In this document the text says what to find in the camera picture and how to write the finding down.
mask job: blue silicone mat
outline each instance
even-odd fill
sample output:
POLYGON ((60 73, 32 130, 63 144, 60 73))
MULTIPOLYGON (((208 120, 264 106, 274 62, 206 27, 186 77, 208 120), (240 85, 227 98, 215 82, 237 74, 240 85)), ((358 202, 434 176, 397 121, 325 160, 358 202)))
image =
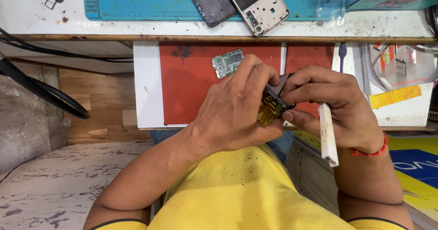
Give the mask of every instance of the blue silicone mat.
MULTIPOLYGON (((343 16, 346 0, 284 0, 288 21, 327 21, 343 16)), ((202 21, 191 0, 84 0, 85 14, 98 21, 202 21)), ((241 21, 233 15, 227 21, 241 21)))

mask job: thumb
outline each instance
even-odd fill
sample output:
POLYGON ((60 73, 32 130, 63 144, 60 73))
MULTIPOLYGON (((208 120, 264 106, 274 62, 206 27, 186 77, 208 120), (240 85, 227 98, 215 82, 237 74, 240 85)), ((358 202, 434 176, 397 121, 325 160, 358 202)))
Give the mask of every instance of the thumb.
POLYGON ((321 127, 319 119, 312 114, 301 110, 287 110, 283 113, 282 117, 300 130, 320 138, 321 127))
POLYGON ((251 135, 254 145, 263 144, 281 137, 283 134, 283 123, 284 120, 282 118, 277 118, 266 126, 258 126, 251 135))

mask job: yellow t-shirt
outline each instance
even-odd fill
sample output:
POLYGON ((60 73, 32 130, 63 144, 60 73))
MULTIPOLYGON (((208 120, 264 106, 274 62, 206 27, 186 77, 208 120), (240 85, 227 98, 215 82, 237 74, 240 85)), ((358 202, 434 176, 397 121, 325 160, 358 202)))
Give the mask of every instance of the yellow t-shirt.
POLYGON ((267 145, 213 154, 190 166, 167 190, 149 226, 116 220, 93 230, 361 229, 402 230, 379 219, 346 222, 301 196, 267 145))

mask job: wrist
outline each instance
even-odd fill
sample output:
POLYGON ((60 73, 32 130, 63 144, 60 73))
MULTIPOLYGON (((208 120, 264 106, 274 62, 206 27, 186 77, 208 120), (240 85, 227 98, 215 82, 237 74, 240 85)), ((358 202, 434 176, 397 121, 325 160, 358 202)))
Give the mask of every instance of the wrist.
POLYGON ((187 150, 193 162, 198 162, 214 154, 209 143, 196 126, 189 124, 179 133, 183 135, 182 145, 187 150))
POLYGON ((379 128, 379 130, 376 131, 374 135, 368 137, 368 142, 364 143, 364 145, 361 145, 359 147, 353 147, 353 148, 359 150, 360 152, 364 152, 367 154, 374 154, 379 150, 381 150, 384 144, 385 144, 385 134, 379 128))

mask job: red thread bracelet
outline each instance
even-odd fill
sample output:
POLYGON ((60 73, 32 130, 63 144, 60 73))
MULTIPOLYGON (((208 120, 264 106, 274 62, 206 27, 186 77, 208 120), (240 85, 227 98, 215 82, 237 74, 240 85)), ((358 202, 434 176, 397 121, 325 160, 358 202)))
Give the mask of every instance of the red thread bracelet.
POLYGON ((385 151, 385 149, 388 147, 388 137, 386 136, 385 133, 383 133, 383 135, 385 136, 385 140, 383 142, 383 147, 379 151, 377 151, 376 153, 369 154, 369 153, 361 152, 361 151, 356 150, 354 148, 350 148, 351 155, 352 156, 358 156, 359 154, 362 154, 362 155, 367 155, 367 156, 375 156, 375 155, 382 154, 385 151))

